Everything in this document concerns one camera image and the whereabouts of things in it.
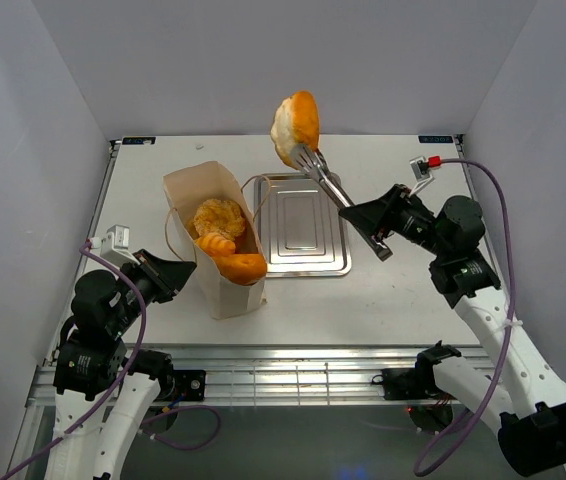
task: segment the metal frame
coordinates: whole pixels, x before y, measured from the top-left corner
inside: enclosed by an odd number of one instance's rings
[[[110,151],[103,185],[99,193],[88,236],[94,230],[107,195],[121,141],[114,141]],[[457,136],[455,143],[463,158],[462,145]],[[472,179],[464,168],[473,198],[476,198]],[[498,270],[489,234],[485,235],[490,259]],[[75,274],[81,275],[85,258]],[[45,407],[54,405],[53,357],[61,328],[59,324],[50,345],[50,354],[37,369],[26,403],[21,431],[12,455],[14,466],[33,453]],[[391,347],[363,346],[334,347],[232,347],[232,346],[179,346],[147,344],[146,348],[172,355],[178,369],[203,369],[207,372],[205,404],[223,407],[306,407],[306,406],[401,406],[429,403],[429,401],[386,401],[381,386],[372,385],[372,377],[383,368],[412,367],[416,355],[427,346]],[[459,348],[471,366],[489,375],[493,365],[480,346]],[[16,477],[27,478],[27,469]]]

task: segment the paper bag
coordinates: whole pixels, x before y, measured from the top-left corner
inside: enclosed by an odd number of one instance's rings
[[[183,246],[183,252],[179,250],[179,254],[196,262],[194,275],[205,293],[212,318],[236,317],[259,308],[264,299],[265,278],[250,286],[230,282],[219,273],[214,260],[194,243],[187,229],[196,209],[205,200],[234,200],[247,219],[245,242],[237,253],[263,254],[253,215],[234,175],[218,162],[206,162],[166,175],[163,177],[163,189],[168,204],[175,209],[172,218]]]

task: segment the gray wall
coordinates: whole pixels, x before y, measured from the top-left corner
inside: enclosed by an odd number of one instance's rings
[[[30,0],[0,0],[0,475],[57,325],[107,143]]]
[[[313,91],[324,133],[468,128],[535,0],[34,0],[109,139],[265,133]]]
[[[566,380],[566,2],[539,2],[468,133],[511,209],[518,315]],[[503,262],[498,202],[474,173]]]

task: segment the cable tie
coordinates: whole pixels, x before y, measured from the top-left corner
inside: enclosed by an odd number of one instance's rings
[[[511,322],[505,322],[502,325],[496,327],[494,329],[494,333],[505,330],[508,327],[522,327],[522,326],[523,326],[523,322],[521,320],[512,320]]]

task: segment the red connector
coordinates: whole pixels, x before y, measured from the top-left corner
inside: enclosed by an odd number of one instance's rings
[[[430,168],[439,168],[441,166],[441,157],[438,155],[427,159],[427,165]]]

